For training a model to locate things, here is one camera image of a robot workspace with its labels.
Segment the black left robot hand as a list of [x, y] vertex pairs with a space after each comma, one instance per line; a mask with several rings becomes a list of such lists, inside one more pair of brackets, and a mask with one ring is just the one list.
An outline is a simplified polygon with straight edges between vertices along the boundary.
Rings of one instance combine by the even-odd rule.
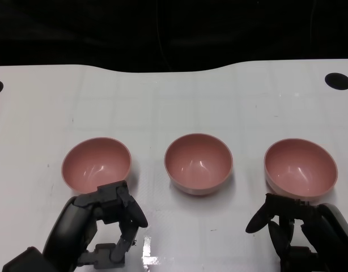
[[[117, 243], [97, 244], [89, 252], [87, 247], [97, 233], [98, 221], [118, 223], [121, 236]], [[43, 256], [58, 271], [74, 271], [87, 265], [96, 270], [121, 268], [138, 229], [147, 226], [126, 181], [103, 185], [68, 200], [50, 232]]]

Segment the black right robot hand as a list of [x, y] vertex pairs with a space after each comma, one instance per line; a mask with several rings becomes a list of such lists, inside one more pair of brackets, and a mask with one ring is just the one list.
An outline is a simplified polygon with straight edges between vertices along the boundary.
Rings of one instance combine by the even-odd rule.
[[[314, 247], [292, 246], [294, 222]], [[265, 203], [246, 227], [255, 233], [268, 227], [281, 271], [348, 271], [348, 223], [332, 204], [311, 205], [307, 201], [268, 193]]]

